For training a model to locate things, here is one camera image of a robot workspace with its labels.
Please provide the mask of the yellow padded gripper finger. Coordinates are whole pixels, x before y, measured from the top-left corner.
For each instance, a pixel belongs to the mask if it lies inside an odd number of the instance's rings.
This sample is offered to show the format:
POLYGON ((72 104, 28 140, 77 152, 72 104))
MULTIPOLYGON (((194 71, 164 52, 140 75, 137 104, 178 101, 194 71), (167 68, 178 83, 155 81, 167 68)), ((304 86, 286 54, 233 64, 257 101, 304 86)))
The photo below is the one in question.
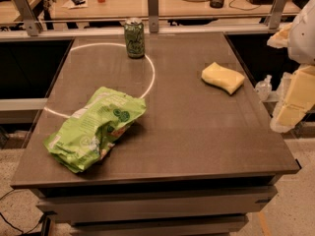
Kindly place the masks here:
POLYGON ((267 41, 267 45, 274 48, 285 48, 288 46, 288 35, 292 24, 282 27, 279 31, 273 34, 267 41))
POLYGON ((293 129, 315 106, 313 65, 301 65, 286 80, 289 84, 283 89, 284 96, 276 104, 270 123, 271 129, 278 133, 286 133, 293 129))

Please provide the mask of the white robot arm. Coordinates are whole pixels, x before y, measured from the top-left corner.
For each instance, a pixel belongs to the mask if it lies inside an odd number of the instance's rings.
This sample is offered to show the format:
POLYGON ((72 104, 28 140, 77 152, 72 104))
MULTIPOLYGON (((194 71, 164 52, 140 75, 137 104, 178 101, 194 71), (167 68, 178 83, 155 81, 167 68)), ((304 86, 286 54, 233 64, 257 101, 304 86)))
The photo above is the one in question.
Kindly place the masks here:
POLYGON ((315 0, 309 0, 293 22, 272 35, 267 44, 287 48, 288 57, 299 64, 283 88, 273 112, 271 129, 286 133, 315 105, 315 0))

